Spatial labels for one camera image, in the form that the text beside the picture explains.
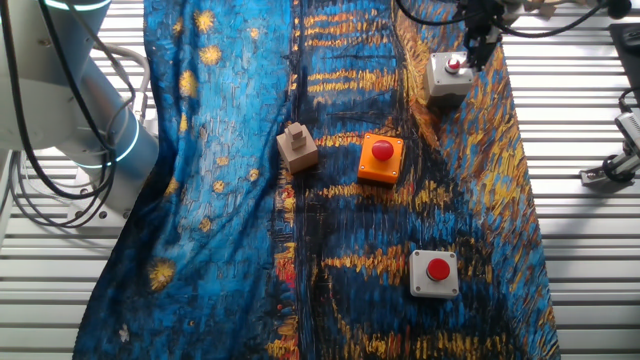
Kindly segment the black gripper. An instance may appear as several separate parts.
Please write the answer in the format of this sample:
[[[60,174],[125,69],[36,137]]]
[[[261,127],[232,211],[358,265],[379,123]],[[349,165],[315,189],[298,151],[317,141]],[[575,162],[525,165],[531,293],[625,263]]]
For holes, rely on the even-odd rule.
[[[489,62],[496,46],[498,36],[489,36],[492,21],[501,18],[504,6],[496,0],[459,0],[457,14],[464,19],[466,64],[475,68],[478,57],[478,69],[483,70]]]

